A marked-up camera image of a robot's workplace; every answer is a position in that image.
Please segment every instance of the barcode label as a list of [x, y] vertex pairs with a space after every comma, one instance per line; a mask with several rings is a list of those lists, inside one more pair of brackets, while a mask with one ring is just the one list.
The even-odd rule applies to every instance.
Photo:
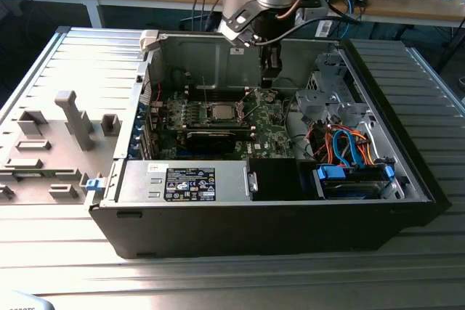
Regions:
[[333, 21], [320, 21], [320, 23], [318, 23], [318, 28], [315, 36], [326, 38], [329, 34], [329, 30], [331, 29], [332, 24]]

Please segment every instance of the ribbed metal surface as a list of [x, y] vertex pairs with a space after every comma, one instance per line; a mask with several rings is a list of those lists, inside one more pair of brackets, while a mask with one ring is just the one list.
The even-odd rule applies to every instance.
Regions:
[[[385, 46], [394, 44], [382, 42], [379, 49]], [[393, 54], [407, 57], [399, 47]], [[450, 119], [401, 118], [411, 121], [417, 141], [421, 128]], [[464, 125], [463, 118], [454, 120], [460, 123], [445, 123], [452, 128], [446, 131]], [[442, 137], [434, 129], [433, 143]], [[441, 174], [451, 159], [463, 167], [455, 153], [423, 151]], [[0, 206], [0, 280], [42, 295], [57, 310], [465, 309], [463, 178], [440, 182], [453, 202], [448, 212], [362, 253], [123, 260], [81, 205]]]
[[465, 197], [464, 106], [399, 41], [352, 41], [446, 195]]

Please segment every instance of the electronic component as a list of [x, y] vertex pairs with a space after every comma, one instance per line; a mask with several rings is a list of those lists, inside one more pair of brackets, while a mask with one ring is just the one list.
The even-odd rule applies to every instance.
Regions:
[[342, 168], [321, 166], [314, 172], [318, 196], [324, 200], [370, 200], [403, 197], [393, 185], [394, 170], [391, 166]]
[[235, 110], [231, 105], [213, 105], [211, 115], [214, 120], [234, 120]]
[[[89, 35], [82, 29], [71, 31], [70, 38]], [[263, 89], [258, 87], [256, 55], [229, 55], [230, 46], [221, 36], [161, 35], [163, 44], [144, 54], [139, 68], [127, 65], [136, 78], [126, 79], [130, 88], [118, 92], [124, 101], [86, 95], [86, 84], [71, 74], [75, 60], [69, 64], [70, 74], [60, 74], [58, 88], [54, 80], [41, 82], [50, 90], [42, 99], [26, 98], [30, 89], [17, 90], [12, 104], [2, 110], [7, 122], [2, 125], [0, 174], [7, 186], [2, 194], [6, 204], [44, 202], [34, 195], [46, 195], [46, 203], [55, 197], [85, 200], [90, 216], [124, 258], [262, 255], [377, 249], [403, 229], [428, 224], [450, 207], [448, 187], [453, 188], [449, 193], [461, 189], [456, 182], [463, 171], [458, 155], [451, 152], [461, 149], [461, 135], [454, 141], [433, 132], [445, 122], [437, 111], [465, 115], [463, 105], [414, 49], [398, 41], [380, 47], [361, 40], [328, 45], [290, 39], [283, 57], [292, 67], [288, 76], [299, 88], [286, 84]], [[37, 66], [51, 67], [45, 57], [53, 56], [66, 37], [55, 36]], [[113, 38], [114, 31], [102, 30], [100, 37]], [[201, 48], [206, 52], [199, 54]], [[121, 47], [109, 44], [108, 49], [119, 52]], [[369, 63], [374, 50], [383, 57], [382, 67]], [[229, 61], [212, 60], [209, 52]], [[148, 67], [146, 57], [156, 64]], [[99, 60], [89, 61], [106, 67], [97, 64]], [[321, 77], [316, 86], [308, 81], [317, 75], [313, 61]], [[192, 91], [199, 90], [203, 99], [189, 99], [186, 89], [171, 84], [165, 68], [175, 66], [189, 69], [197, 84]], [[398, 78], [399, 72], [407, 76], [412, 71], [432, 107], [407, 103], [412, 98], [422, 102], [415, 95], [418, 87]], [[156, 96], [151, 89], [142, 93], [147, 72], [160, 80]], [[107, 86], [108, 73], [118, 72], [98, 68], [92, 80]], [[41, 74], [33, 73], [21, 86], [34, 84]], [[389, 76], [389, 84], [380, 75]], [[115, 80], [120, 86], [121, 79]], [[53, 102], [57, 89], [74, 86], [79, 87], [76, 107], [80, 112], [87, 107], [94, 130], [89, 131], [94, 147], [85, 152]], [[252, 91], [247, 86], [255, 87]], [[267, 101], [274, 91], [275, 100]], [[84, 104], [79, 104], [82, 94]], [[123, 120], [118, 136], [102, 129], [102, 117], [110, 113]], [[192, 120], [183, 122], [183, 114]], [[80, 124], [86, 125], [83, 115]], [[459, 129], [463, 118], [455, 119]], [[16, 127], [18, 121], [24, 128]], [[412, 121], [422, 122], [421, 128], [412, 127]], [[15, 147], [38, 139], [51, 147]], [[158, 152], [147, 151], [150, 146]], [[437, 154], [440, 166], [431, 165]], [[331, 167], [322, 179], [316, 171], [320, 166]], [[448, 176], [453, 181], [444, 180]], [[100, 193], [86, 188], [89, 179], [102, 177], [101, 185], [93, 186]]]

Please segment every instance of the metal table surface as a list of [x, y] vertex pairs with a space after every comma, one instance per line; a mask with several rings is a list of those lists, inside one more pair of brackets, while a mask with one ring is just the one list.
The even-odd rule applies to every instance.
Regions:
[[[138, 47], [137, 33], [56, 34], [0, 119], [60, 45], [99, 41], [118, 51]], [[57, 310], [465, 309], [465, 193], [450, 200], [429, 226], [374, 252], [137, 260], [118, 257], [80, 204], [2, 205], [0, 282]]]

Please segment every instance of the grey plastic panel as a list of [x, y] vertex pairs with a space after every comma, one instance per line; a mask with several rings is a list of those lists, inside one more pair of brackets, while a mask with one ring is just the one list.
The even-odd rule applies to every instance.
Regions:
[[[94, 178], [98, 173], [107, 176], [113, 162], [117, 137], [105, 136], [100, 125], [104, 115], [117, 115], [124, 122], [137, 68], [142, 61], [138, 30], [95, 30], [71, 28], [52, 41], [52, 47], [34, 69], [28, 85], [0, 125], [0, 163], [9, 159], [40, 159], [43, 169], [77, 168], [81, 174]], [[92, 122], [90, 139], [94, 144], [83, 152], [76, 136], [65, 126], [66, 116], [54, 100], [58, 91], [74, 91], [76, 106], [85, 110]], [[37, 125], [41, 136], [48, 141], [48, 149], [25, 150], [16, 145], [28, 138], [17, 125], [24, 110], [39, 110], [47, 123]], [[7, 184], [15, 193], [6, 204], [18, 203], [82, 203], [85, 192], [79, 186], [81, 177], [24, 178]], [[51, 184], [72, 184], [78, 197], [72, 195], [53, 198]]]

